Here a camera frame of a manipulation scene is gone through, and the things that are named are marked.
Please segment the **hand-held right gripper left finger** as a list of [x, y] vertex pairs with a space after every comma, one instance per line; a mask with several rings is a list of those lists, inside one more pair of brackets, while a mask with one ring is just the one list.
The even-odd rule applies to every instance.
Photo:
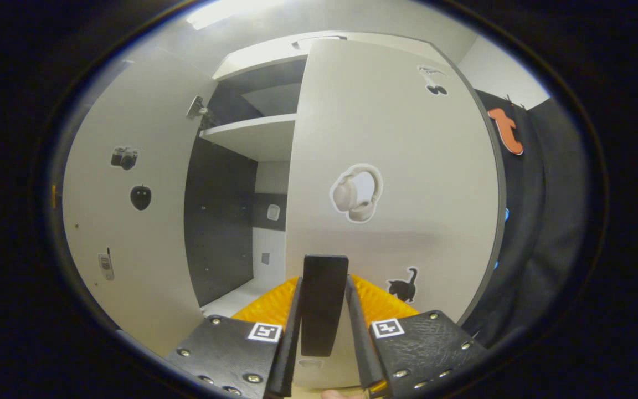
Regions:
[[235, 316], [206, 316], [166, 360], [222, 398], [290, 397], [302, 290], [294, 277]]

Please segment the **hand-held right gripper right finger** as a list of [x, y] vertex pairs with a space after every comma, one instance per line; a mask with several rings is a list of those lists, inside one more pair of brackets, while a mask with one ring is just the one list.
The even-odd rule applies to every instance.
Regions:
[[372, 283], [347, 277], [354, 351], [369, 398], [442, 396], [486, 354], [440, 310], [418, 313]]

